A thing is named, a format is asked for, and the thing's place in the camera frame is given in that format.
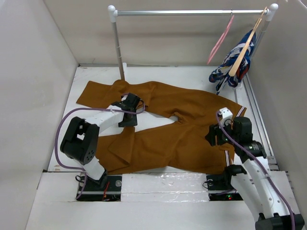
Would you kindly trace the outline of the brown trousers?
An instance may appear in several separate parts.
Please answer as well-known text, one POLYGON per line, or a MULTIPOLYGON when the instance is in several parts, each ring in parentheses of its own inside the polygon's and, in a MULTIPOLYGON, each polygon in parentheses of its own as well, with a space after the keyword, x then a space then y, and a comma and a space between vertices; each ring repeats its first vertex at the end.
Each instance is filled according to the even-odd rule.
POLYGON ((166 166, 206 174, 221 174, 234 159, 230 144, 211 146, 205 139, 215 114, 228 108, 233 116, 246 109, 219 95, 179 88, 150 81, 129 84, 117 80, 112 85, 90 81, 77 103, 91 108, 106 108, 125 93, 139 96, 149 113, 166 118, 176 116, 168 125, 136 131, 126 127, 120 134, 98 139, 96 157, 109 174, 134 173, 166 166))

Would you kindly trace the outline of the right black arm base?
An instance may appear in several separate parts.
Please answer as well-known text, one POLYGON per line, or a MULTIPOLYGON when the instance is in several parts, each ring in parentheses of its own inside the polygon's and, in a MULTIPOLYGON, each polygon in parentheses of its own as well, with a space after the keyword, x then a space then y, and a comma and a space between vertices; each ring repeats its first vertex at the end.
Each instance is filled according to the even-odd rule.
POLYGON ((202 186, 208 190, 209 201, 242 201, 243 198, 231 185, 231 179, 238 174, 247 175, 241 165, 230 165, 220 175, 207 175, 202 186))

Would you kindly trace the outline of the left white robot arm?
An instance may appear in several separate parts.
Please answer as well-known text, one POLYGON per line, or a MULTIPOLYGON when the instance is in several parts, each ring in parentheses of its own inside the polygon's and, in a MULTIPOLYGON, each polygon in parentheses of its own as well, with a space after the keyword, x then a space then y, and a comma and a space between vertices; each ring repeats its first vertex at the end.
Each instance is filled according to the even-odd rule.
POLYGON ((91 117, 76 116, 71 119, 59 149, 83 166, 91 186, 102 190, 107 184, 107 170, 95 156, 99 134, 113 125, 136 126, 137 114, 145 110, 145 105, 140 97, 127 93, 121 101, 112 103, 108 108, 95 110, 98 113, 91 117))

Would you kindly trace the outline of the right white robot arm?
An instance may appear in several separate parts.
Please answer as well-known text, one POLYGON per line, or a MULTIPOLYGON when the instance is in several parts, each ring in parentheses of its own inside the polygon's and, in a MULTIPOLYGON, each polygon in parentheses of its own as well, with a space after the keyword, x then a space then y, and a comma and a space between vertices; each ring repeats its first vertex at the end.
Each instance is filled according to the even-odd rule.
POLYGON ((253 140, 252 123, 247 117, 218 119, 205 139, 211 146, 226 143, 234 147, 241 165, 225 167, 223 186, 238 191, 255 220, 257 230, 301 230, 305 221, 291 209, 267 169, 260 162, 267 155, 262 144, 253 140))

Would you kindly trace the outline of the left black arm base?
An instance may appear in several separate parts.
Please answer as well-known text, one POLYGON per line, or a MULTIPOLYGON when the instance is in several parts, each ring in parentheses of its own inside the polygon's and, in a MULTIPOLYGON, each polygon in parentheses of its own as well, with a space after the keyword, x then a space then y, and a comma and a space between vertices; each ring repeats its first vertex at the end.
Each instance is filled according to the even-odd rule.
POLYGON ((84 175, 75 177, 78 182, 76 200, 83 202, 117 202, 121 200, 122 175, 111 175, 106 178, 101 187, 98 183, 87 177, 84 184, 84 175))

